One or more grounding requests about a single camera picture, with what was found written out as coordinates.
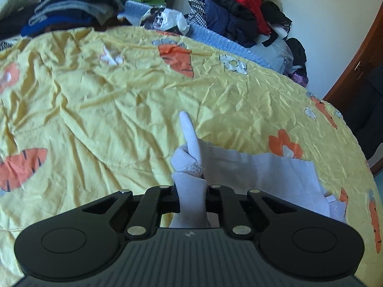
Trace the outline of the translucent plastic storage bag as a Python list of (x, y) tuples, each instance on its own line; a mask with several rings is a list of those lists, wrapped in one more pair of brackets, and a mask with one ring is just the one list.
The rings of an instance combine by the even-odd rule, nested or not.
[(290, 73), (293, 70), (293, 54), (287, 43), (277, 38), (270, 46), (266, 47), (263, 42), (269, 38), (265, 35), (259, 35), (256, 39), (256, 45), (249, 50), (263, 59), (268, 66), (278, 73)]

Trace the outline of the folded dark clothes stack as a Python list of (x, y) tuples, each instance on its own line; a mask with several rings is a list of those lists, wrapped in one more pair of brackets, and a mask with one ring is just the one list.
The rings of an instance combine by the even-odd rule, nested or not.
[(41, 0), (1, 19), (1, 39), (48, 30), (104, 26), (124, 9), (121, 0)]

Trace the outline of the dark clothes pile top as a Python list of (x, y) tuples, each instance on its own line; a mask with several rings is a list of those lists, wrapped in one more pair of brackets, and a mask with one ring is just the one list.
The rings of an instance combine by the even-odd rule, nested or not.
[(262, 0), (262, 5), (260, 7), (264, 19), (266, 20), (271, 32), (267, 36), (269, 39), (264, 41), (263, 44), (268, 47), (270, 46), (277, 38), (284, 39), (287, 37), (292, 20), (287, 17), (283, 11), (282, 7), (278, 0)]

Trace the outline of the black bag by wall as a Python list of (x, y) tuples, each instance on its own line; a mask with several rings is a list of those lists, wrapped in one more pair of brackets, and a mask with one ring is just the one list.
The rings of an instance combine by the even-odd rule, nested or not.
[(298, 72), (299, 75), (302, 77), (307, 77), (307, 70), (306, 70), (306, 51), (301, 44), (301, 42), (298, 41), (296, 38), (289, 38), (286, 40), (286, 44), (290, 48), (292, 55), (293, 55), (293, 66), (297, 68), (296, 72)]

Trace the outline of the navy blue garment on pile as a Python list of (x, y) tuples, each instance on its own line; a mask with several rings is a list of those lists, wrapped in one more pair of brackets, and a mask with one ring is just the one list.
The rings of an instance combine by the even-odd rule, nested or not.
[(256, 45), (258, 19), (247, 7), (235, 0), (203, 0), (203, 3), (208, 29), (245, 48)]

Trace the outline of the blue knitted blanket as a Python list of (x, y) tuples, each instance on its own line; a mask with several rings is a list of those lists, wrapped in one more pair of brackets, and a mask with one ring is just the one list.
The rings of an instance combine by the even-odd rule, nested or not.
[[(141, 17), (150, 9), (152, 9), (152, 7), (145, 3), (127, 0), (124, 5), (124, 10), (120, 12), (119, 15), (127, 18), (132, 25), (139, 26)], [(273, 70), (272, 66), (268, 64), (262, 56), (198, 24), (191, 23), (190, 30), (186, 36)]]

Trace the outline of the crumpled white plastic bag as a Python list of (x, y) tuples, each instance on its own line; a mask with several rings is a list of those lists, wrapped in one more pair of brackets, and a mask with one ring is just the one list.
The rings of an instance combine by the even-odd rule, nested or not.
[(187, 35), (190, 30), (184, 15), (176, 10), (157, 6), (149, 9), (142, 17), (140, 25), (148, 30)]

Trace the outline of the light lavender long-sleeve top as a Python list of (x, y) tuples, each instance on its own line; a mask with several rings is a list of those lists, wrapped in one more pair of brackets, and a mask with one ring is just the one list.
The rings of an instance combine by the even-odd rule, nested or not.
[(172, 179), (180, 211), (173, 215), (172, 228), (217, 227), (206, 210), (210, 185), (230, 187), (237, 194), (258, 189), (305, 209), (346, 221), (347, 204), (331, 195), (319, 182), (310, 161), (280, 157), (272, 153), (251, 155), (227, 150), (199, 139), (189, 114), (179, 115), (185, 144), (171, 158)]

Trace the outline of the yellow cartoon print quilt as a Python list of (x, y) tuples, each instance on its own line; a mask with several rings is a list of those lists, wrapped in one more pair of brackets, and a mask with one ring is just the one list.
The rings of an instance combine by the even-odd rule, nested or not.
[(1, 285), (22, 277), (24, 228), (170, 183), (182, 111), (217, 146), (313, 162), (364, 239), (357, 277), (382, 285), (382, 201), (340, 112), (256, 62), (140, 27), (55, 31), (1, 53)]

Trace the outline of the brown wooden door frame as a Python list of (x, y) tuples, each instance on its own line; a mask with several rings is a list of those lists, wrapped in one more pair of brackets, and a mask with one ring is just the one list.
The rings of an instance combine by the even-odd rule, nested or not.
[(345, 111), (362, 89), (367, 75), (382, 63), (382, 5), (364, 41), (324, 100)]

